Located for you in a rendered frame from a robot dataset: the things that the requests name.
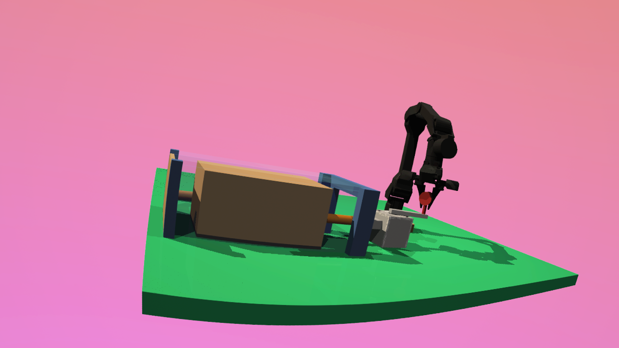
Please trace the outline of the blue flat bar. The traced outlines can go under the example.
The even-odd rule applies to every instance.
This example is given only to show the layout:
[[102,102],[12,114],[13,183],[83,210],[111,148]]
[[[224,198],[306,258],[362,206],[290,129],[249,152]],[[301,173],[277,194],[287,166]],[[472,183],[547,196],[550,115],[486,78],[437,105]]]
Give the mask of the blue flat bar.
[[[340,176],[334,175],[334,174],[330,174],[339,178],[342,178]],[[345,178],[342,178],[343,180],[346,180]],[[350,180],[346,180],[346,181],[350,181]],[[350,181],[354,184],[358,184],[354,181]],[[361,184],[358,184],[361,187],[365,187]],[[359,254],[358,256],[365,256],[366,255],[366,250],[368,247],[368,243],[369,243],[369,239],[370,239],[370,234],[373,228],[373,223],[374,223],[374,217],[376,215],[376,211],[377,211],[377,206],[378,206],[378,201],[380,199],[380,191],[377,191],[376,189],[370,188],[370,187],[365,187],[365,188],[369,188],[371,190],[373,190],[373,198],[371,200],[370,203],[370,208],[369,208],[369,214],[368,214],[368,219],[367,219],[367,223],[365,226],[365,230],[364,230],[364,235],[363,235],[363,239],[362,239],[362,246],[359,250]]]

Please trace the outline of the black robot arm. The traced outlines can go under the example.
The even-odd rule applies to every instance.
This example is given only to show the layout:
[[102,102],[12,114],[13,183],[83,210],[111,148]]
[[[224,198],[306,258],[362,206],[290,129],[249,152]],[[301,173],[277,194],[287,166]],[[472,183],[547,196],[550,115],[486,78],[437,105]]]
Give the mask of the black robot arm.
[[[431,105],[418,102],[417,105],[409,107],[405,112],[404,120],[404,127],[407,132],[404,152],[399,172],[385,191],[387,202],[384,211],[389,211],[389,208],[402,211],[404,203],[408,203],[411,198],[413,181],[401,180],[400,173],[402,170],[412,171],[417,142],[426,125],[430,134],[430,137],[427,138],[426,156],[451,159],[457,154],[457,144],[455,143],[451,121],[441,117]],[[439,167],[438,162],[431,165],[427,164],[427,160],[425,160],[420,168],[419,181],[429,184],[435,183],[435,180],[442,179],[442,173],[443,169]]]

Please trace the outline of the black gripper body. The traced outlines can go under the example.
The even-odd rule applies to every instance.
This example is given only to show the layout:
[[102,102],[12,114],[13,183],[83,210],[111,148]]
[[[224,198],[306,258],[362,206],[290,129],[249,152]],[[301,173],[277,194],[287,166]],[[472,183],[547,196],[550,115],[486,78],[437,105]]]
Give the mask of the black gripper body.
[[[431,164],[431,165],[435,165],[435,162],[439,163],[439,167],[442,167],[442,159],[437,158],[437,157],[431,157],[431,156],[426,156],[425,160],[427,160],[427,164]],[[416,172],[411,172],[411,171],[407,171],[407,170],[402,170],[400,173],[400,179],[401,180],[415,180],[416,184],[420,184],[420,185],[424,185],[425,182],[421,182],[419,181],[419,175],[416,175]],[[454,191],[458,191],[458,181],[453,181],[453,180],[436,180],[435,183],[435,188],[444,188],[446,187],[447,189],[450,190],[454,190]]]

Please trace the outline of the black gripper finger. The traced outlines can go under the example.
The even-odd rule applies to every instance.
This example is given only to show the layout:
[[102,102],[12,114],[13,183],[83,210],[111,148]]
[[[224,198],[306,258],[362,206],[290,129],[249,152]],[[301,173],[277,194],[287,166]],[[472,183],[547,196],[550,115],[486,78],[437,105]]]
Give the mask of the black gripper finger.
[[426,185],[420,185],[420,184],[416,184],[416,183],[414,183],[414,185],[416,185],[416,187],[418,189],[418,192],[419,192],[419,195],[421,194],[421,192],[425,192]]
[[432,196],[432,200],[429,203],[429,205],[427,206],[428,210],[431,207],[433,201],[436,199],[436,196],[439,194],[440,191],[444,191],[444,189],[442,189],[442,188],[433,188],[432,195],[431,195]]

